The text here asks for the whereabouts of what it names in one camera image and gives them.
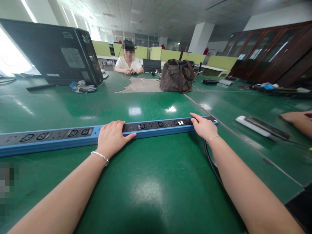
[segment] green table surface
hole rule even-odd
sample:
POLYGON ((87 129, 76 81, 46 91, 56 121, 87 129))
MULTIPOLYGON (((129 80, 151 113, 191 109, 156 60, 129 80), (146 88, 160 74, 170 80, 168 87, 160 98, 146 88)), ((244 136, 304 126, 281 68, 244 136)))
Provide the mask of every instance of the green table surface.
MULTIPOLYGON (((224 92, 222 87, 211 88, 211 93, 195 89, 189 96, 201 97, 198 104, 179 93, 114 93, 129 85, 130 77, 107 73, 105 84, 91 94, 76 94, 69 87, 28 92, 25 87, 45 84, 45 80, 38 78, 19 79, 0 86, 0 133, 100 125, 117 119, 136 122, 181 118, 189 117, 189 112, 206 115, 204 110, 217 109, 218 102, 226 105, 222 96, 217 100, 218 89, 224 92), (214 103, 208 102, 209 95, 215 96, 214 103)), ((151 74, 138 77, 155 78, 151 74)), ((230 89, 236 94, 246 92, 230 89)), ((238 112, 233 105, 227 118, 221 116, 225 115, 221 111, 213 114, 226 122, 223 119, 230 121, 232 116, 235 121, 245 113, 238 112)), ((233 127, 237 128, 236 132, 244 128, 233 127)), ((303 190, 264 160, 261 151, 253 148, 255 143, 252 143, 257 139, 252 140, 254 136, 248 131, 240 130, 239 134, 246 136, 246 141, 242 141, 227 127, 220 124, 218 129, 283 203, 303 190)), ((258 140, 258 145, 265 144, 266 139, 258 140)), ((87 146, 0 158, 2 165, 14 163, 18 171, 10 198, 4 201, 6 216, 0 221, 0 232, 8 231, 94 149, 95 146, 87 146)), ((107 233, 243 233, 245 226, 210 168, 203 140, 191 132, 133 140, 111 160, 75 232, 103 230, 107 233)))
POLYGON ((285 97, 271 97, 255 90, 239 87, 246 85, 235 82, 233 86, 204 85, 198 77, 193 92, 187 94, 208 113, 214 115, 244 141, 275 163, 286 174, 303 186, 312 182, 312 152, 308 148, 282 141, 271 140, 236 122, 241 115, 252 116, 291 135, 290 140, 312 147, 312 141, 300 133, 279 114, 292 111, 308 111, 310 100, 294 100, 285 97))

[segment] green cubicle partition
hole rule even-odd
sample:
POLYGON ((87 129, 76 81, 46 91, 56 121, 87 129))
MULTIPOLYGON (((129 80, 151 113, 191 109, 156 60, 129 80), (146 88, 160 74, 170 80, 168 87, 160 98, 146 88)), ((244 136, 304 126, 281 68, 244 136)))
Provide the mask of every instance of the green cubicle partition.
POLYGON ((174 50, 162 50, 161 61, 168 61, 169 59, 180 59, 181 52, 174 50))
POLYGON ((227 56, 210 56, 207 66, 220 68, 230 71, 237 61, 237 57, 227 57, 227 56))
POLYGON ((189 61, 193 61, 196 64, 200 64, 204 61, 205 57, 206 55, 183 52, 182 60, 187 59, 189 61))
POLYGON ((161 60, 162 48, 161 47, 152 47, 150 52, 150 59, 161 60))
POLYGON ((108 42, 92 41, 95 53, 101 56, 111 56, 108 42))
POLYGON ((119 52, 120 52, 119 56, 124 55, 123 50, 121 49, 122 44, 114 42, 113 46, 114 46, 115 57, 118 57, 119 52))
POLYGON ((147 54, 148 54, 148 51, 149 50, 147 47, 144 47, 144 46, 137 46, 136 47, 136 50, 135 50, 135 57, 138 58, 138 59, 147 59, 147 54))

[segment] ceiling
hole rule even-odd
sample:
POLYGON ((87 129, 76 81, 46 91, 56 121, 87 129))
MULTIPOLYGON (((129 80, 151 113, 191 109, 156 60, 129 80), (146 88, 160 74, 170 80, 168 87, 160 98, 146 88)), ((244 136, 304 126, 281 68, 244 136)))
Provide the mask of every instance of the ceiling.
POLYGON ((195 25, 214 23, 210 42, 227 41, 252 15, 304 0, 59 0, 92 24, 107 30, 136 32, 190 41, 195 25))

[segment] forearm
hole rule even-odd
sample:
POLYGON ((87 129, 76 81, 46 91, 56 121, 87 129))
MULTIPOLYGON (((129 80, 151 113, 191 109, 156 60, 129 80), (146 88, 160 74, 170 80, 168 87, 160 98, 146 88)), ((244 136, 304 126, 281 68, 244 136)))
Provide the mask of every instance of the forearm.
POLYGON ((124 70, 122 68, 116 67, 116 66, 115 66, 115 71, 120 72, 120 73, 124 72, 124 70))
POLYGON ((143 67, 141 67, 138 71, 137 71, 138 74, 141 74, 143 73, 143 67))
POLYGON ((308 138, 312 139, 312 121, 308 117, 295 120, 293 125, 308 138))
POLYGON ((209 142, 224 187, 250 233, 301 233, 284 205, 237 156, 217 137, 209 142))
POLYGON ((73 233, 105 164, 91 154, 8 233, 73 233))

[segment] handbag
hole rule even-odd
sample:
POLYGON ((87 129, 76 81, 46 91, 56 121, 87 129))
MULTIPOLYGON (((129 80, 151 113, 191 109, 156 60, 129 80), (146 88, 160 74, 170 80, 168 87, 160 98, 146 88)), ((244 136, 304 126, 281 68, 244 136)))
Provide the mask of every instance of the handbag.
POLYGON ((195 79, 194 62, 188 60, 168 60, 162 70, 160 89, 164 92, 186 94, 193 90, 195 79))

